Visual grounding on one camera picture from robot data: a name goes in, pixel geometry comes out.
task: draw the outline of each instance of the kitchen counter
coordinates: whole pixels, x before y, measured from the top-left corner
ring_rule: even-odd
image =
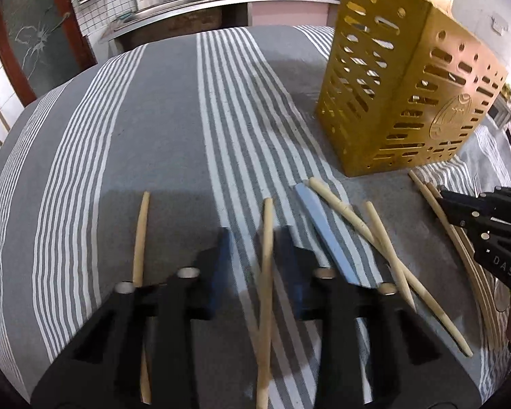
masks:
[[[171,0],[160,5],[151,6],[147,9],[135,12],[123,20],[116,19],[112,21],[102,34],[99,41],[101,43],[107,42],[135,29],[147,26],[148,24],[188,12],[225,5],[269,1],[339,4],[339,0]]]

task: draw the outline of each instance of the wooden door frame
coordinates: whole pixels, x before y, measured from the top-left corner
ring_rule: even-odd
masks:
[[[82,32],[79,29],[72,1],[55,0],[55,5],[59,14],[65,17],[61,27],[68,39],[68,44],[74,54],[80,72],[83,72],[85,69],[94,66],[96,64],[96,60],[87,39],[82,35]],[[36,100],[36,94],[32,90],[32,87],[30,87],[30,83],[16,59],[13,50],[11,49],[1,9],[0,61],[2,62],[4,71],[6,72],[6,75],[22,105],[26,107]]]
[[[55,5],[59,14],[64,17],[62,28],[70,48],[74,52],[74,57],[79,65],[80,70],[84,70],[96,64],[93,51],[89,46],[87,39],[83,36],[76,15],[74,13],[74,6],[72,0],[55,0]]]
[[[6,24],[2,11],[0,10],[0,61],[4,67],[7,77],[10,80],[11,86],[19,97],[23,106],[30,105],[31,102],[36,100],[36,94],[30,87],[30,83],[21,68],[19,61],[17,61],[14,51],[11,49],[10,40],[7,36]]]

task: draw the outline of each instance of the door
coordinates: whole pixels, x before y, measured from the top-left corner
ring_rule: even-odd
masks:
[[[0,0],[0,59],[25,106],[96,64],[70,0]]]

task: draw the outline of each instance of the perforated holder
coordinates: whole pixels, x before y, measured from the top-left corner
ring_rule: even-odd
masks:
[[[492,52],[427,0],[341,0],[316,109],[348,176],[450,159],[500,92]]]

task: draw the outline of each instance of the embossed logo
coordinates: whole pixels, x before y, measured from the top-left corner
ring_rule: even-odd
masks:
[[[464,124],[464,116],[471,111],[471,95],[460,94],[449,100],[435,116],[429,128],[431,139],[450,138]]]

